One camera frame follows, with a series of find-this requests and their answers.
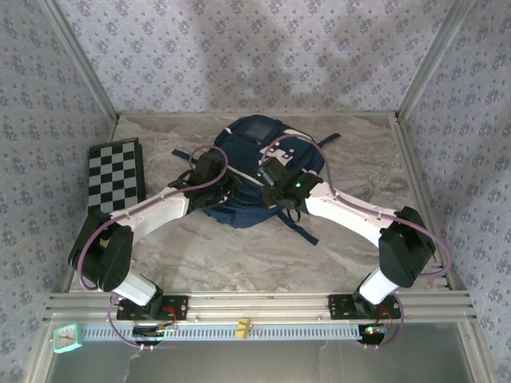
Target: marble surface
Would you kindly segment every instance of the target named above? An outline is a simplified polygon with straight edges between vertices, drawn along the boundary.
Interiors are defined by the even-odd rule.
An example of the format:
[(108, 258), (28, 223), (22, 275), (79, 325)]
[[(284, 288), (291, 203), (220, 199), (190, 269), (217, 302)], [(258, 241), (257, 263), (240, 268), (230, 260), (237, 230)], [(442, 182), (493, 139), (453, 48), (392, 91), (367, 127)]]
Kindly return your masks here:
[[(237, 116), (121, 116), (114, 140), (139, 137), (148, 196), (187, 170), (174, 148), (210, 144)], [(328, 144), (337, 188), (384, 207), (412, 206), (386, 118), (281, 116), (286, 124)], [(248, 229), (217, 223), (201, 211), (167, 223), (133, 248), (132, 266), (171, 290), (353, 290), (378, 265), (378, 253), (359, 235), (313, 216), (300, 225), (319, 238), (314, 247), (277, 218)]]

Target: patterned wall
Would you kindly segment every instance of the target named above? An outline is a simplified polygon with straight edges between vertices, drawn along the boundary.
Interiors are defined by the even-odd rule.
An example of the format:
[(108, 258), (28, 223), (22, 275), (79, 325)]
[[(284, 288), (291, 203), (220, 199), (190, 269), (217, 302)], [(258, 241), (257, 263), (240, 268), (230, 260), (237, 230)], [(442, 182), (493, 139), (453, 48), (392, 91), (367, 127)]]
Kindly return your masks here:
[(0, 2), (0, 381), (19, 382), (111, 127), (36, 2)]
[(60, 0), (118, 111), (395, 110), (450, 0)]
[(511, 382), (511, 5), (478, 2), (410, 117), (431, 204)]

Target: small clock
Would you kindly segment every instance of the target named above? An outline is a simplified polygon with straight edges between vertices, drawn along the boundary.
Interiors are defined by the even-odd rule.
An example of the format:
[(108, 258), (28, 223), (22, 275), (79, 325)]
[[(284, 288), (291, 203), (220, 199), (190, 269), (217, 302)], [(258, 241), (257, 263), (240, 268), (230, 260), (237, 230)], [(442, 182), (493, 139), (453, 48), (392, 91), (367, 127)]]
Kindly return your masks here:
[(72, 323), (59, 327), (53, 331), (53, 351), (56, 353), (67, 353), (81, 347), (83, 333), (79, 323)]

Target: chessboard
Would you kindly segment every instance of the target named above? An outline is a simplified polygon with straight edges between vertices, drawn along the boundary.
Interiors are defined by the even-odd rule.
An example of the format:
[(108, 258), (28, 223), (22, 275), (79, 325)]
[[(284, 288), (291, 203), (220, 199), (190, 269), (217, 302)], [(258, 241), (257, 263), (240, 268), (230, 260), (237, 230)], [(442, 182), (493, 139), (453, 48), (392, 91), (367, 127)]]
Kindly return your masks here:
[(89, 149), (89, 212), (110, 213), (143, 200), (144, 163), (137, 138)]

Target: backpack strap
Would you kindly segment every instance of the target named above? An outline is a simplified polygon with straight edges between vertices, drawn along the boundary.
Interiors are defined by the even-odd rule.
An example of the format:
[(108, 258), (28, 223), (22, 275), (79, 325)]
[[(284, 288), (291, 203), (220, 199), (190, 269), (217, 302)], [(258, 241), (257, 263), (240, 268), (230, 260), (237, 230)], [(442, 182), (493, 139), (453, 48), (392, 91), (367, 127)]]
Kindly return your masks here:
[(320, 148), (322, 148), (325, 144), (328, 144), (329, 142), (339, 138), (340, 136), (341, 135), (338, 133), (330, 134), (328, 137), (318, 142), (318, 145)]
[[(172, 150), (172, 154), (176, 157), (182, 158), (183, 160), (187, 160), (190, 158), (190, 155), (188, 153), (182, 152), (181, 150), (174, 149)], [(192, 158), (192, 164), (197, 164), (197, 160), (195, 158)]]
[(307, 230), (305, 230), (303, 227), (298, 226), (296, 223), (292, 221), (287, 215), (284, 214), (283, 211), (279, 211), (277, 213), (277, 217), (290, 229), (296, 231), (298, 234), (300, 234), (303, 239), (308, 241), (311, 245), (316, 246), (319, 242), (319, 239), (314, 237), (313, 235), (307, 233)]

